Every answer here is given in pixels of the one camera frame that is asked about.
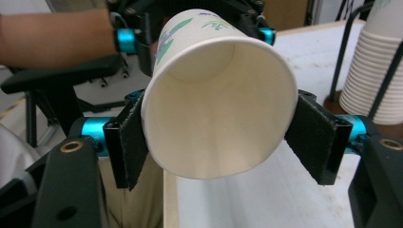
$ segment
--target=beige trousers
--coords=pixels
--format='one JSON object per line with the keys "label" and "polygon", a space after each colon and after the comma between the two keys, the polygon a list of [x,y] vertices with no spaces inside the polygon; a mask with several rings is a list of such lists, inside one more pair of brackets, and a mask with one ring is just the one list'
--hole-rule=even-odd
{"label": "beige trousers", "polygon": [[109,159],[99,165],[111,228],[163,227],[163,170],[149,154],[139,182],[130,192],[116,188]]}

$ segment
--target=table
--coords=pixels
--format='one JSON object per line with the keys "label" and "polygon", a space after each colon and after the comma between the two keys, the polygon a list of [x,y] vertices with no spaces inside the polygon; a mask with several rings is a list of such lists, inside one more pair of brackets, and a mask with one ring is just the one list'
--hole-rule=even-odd
{"label": "table", "polygon": [[[354,22],[337,89],[363,24]],[[281,31],[274,45],[295,72],[297,87],[316,94],[319,104],[330,91],[344,25]],[[344,155],[332,186],[317,185],[286,142],[258,167],[227,178],[188,180],[164,172],[164,227],[354,227],[347,189],[358,161]]]}

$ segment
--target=black chair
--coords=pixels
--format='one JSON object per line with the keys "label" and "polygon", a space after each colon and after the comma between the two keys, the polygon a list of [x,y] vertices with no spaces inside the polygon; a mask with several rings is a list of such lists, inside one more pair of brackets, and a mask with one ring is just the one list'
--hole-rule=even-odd
{"label": "black chair", "polygon": [[124,57],[118,54],[68,68],[12,70],[13,75],[1,84],[1,88],[7,94],[26,93],[27,142],[36,147],[37,105],[47,117],[48,124],[59,124],[67,135],[74,121],[84,116],[83,111],[101,112],[125,105],[124,101],[89,104],[77,98],[74,86],[113,76],[126,67]]}

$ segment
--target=brown object beneath cups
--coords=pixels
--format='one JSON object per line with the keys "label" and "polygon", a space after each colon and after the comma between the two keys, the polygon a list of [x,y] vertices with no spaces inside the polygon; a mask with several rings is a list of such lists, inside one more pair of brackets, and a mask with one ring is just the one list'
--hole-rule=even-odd
{"label": "brown object beneath cups", "polygon": [[[326,98],[323,106],[335,115],[345,115],[347,113],[339,103],[341,91],[336,92],[335,100],[330,102],[329,97]],[[384,136],[403,139],[403,123],[396,125],[376,125],[379,128],[379,132]]]}

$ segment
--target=human arm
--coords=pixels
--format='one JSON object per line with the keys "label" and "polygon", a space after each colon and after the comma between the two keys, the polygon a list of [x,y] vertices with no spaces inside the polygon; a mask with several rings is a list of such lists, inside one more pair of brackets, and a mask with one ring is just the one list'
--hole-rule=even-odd
{"label": "human arm", "polygon": [[0,64],[68,67],[117,53],[107,9],[0,15]]}

